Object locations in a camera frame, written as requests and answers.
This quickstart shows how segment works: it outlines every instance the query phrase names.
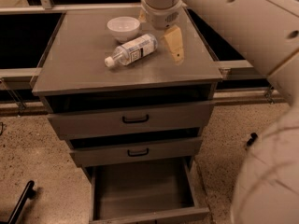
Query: drawer cabinet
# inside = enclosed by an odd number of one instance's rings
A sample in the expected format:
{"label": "drawer cabinet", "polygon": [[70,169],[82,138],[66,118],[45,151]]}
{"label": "drawer cabinet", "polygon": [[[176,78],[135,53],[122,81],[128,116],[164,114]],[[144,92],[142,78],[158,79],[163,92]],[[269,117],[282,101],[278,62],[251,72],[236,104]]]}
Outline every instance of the drawer cabinet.
{"label": "drawer cabinet", "polygon": [[[104,59],[119,44],[104,29],[107,18],[139,11],[67,12],[33,88],[91,182],[90,224],[174,224],[208,212],[194,197],[189,169],[221,73],[183,9],[184,61],[174,63],[159,44],[150,56],[108,70]],[[143,26],[142,33],[163,35]]]}

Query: white bowl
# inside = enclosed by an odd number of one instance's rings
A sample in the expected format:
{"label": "white bowl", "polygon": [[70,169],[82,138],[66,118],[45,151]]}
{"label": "white bowl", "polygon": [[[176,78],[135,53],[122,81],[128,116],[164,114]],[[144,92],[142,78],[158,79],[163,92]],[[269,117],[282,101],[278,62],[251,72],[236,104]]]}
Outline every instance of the white bowl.
{"label": "white bowl", "polygon": [[137,37],[140,21],[132,17],[118,17],[110,20],[107,27],[115,39],[125,43]]}

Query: speckled floor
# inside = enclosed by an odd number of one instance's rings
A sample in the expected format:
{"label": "speckled floor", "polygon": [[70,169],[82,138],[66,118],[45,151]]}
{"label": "speckled floor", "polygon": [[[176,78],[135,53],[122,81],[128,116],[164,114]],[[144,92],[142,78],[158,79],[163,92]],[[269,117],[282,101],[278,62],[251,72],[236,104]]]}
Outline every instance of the speckled floor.
{"label": "speckled floor", "polygon": [[[197,198],[199,203],[206,198],[211,215],[196,224],[230,223],[234,183],[247,153],[244,145],[251,133],[260,133],[287,108],[283,103],[214,108],[192,167]],[[0,106],[0,122],[4,123],[0,136],[0,221],[7,220],[32,179],[37,195],[25,205],[20,223],[88,223],[90,183],[72,162],[66,143],[56,137],[45,115],[17,117],[12,108],[9,116],[4,116],[8,110]]]}

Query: drawer handle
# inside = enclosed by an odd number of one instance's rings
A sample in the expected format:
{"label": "drawer handle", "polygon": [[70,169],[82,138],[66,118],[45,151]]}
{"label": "drawer handle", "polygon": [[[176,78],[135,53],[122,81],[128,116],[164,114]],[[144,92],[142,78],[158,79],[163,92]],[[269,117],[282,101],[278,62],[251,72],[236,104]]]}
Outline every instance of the drawer handle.
{"label": "drawer handle", "polygon": [[125,116],[123,116],[122,117],[122,122],[123,123],[144,123],[144,122],[148,121],[149,118],[150,118],[149,115],[146,115],[145,117],[140,118],[140,119],[128,119]]}
{"label": "drawer handle", "polygon": [[141,150],[141,151],[131,151],[128,150],[128,156],[129,157],[140,157],[140,156],[146,156],[148,155],[150,152],[150,150],[147,148],[145,150]]}

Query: plastic bottle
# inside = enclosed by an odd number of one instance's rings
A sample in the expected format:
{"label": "plastic bottle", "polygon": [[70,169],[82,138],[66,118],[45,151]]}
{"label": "plastic bottle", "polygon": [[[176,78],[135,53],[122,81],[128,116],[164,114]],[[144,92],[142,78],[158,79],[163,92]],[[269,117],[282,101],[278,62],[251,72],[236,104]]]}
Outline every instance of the plastic bottle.
{"label": "plastic bottle", "polygon": [[113,68],[119,64],[128,65],[151,54],[157,48],[158,42],[156,37],[152,34],[145,34],[116,47],[112,55],[105,58],[105,64],[108,68]]}

